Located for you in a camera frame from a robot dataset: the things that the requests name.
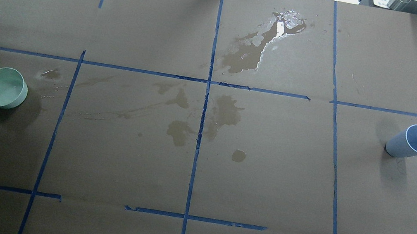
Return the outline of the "pale green plastic bowl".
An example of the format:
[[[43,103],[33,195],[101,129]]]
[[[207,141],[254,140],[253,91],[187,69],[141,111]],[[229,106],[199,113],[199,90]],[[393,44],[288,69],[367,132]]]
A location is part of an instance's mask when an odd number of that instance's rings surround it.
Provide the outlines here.
[[[11,109],[23,103],[28,86],[22,74],[11,67],[0,68],[0,108]]]

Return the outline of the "light blue plastic cup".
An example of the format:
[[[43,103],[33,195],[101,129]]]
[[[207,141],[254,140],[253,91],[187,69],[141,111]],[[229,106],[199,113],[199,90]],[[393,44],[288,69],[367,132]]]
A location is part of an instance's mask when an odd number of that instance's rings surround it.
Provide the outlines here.
[[[417,156],[417,124],[409,126],[386,142],[384,149],[395,158]]]

